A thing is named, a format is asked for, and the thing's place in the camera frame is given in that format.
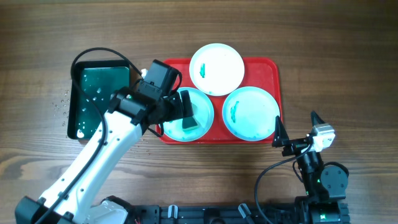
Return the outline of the green scrubbing sponge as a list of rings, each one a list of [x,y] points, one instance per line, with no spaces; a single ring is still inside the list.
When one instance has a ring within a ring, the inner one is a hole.
[[[184,111],[182,120],[182,129],[184,131],[189,131],[198,127],[198,122],[194,117],[194,112],[196,108],[197,107],[192,103],[192,107]]]

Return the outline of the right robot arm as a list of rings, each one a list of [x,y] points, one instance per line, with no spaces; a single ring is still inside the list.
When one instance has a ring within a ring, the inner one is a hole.
[[[323,162],[322,150],[335,138],[333,127],[316,112],[311,112],[312,130],[304,138],[290,139],[279,116],[275,117],[272,146],[282,147],[283,156],[295,156],[306,196],[296,197],[291,205],[278,205],[287,211],[275,216],[279,223],[349,223],[346,198],[348,169],[338,162]]]

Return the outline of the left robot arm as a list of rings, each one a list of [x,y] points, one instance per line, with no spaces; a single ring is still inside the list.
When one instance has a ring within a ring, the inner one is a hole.
[[[38,200],[24,197],[17,223],[126,223],[134,209],[120,199],[93,200],[122,156],[152,124],[192,116],[187,90],[124,87],[111,98],[96,132],[67,171]]]

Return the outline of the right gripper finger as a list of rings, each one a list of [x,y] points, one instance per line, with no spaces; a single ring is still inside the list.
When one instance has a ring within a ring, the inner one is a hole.
[[[316,126],[318,124],[325,124],[324,120],[322,120],[321,117],[319,117],[319,115],[315,111],[311,112],[311,122],[312,126]]]
[[[272,147],[284,147],[290,144],[289,136],[284,128],[280,116],[275,117],[275,130]]]

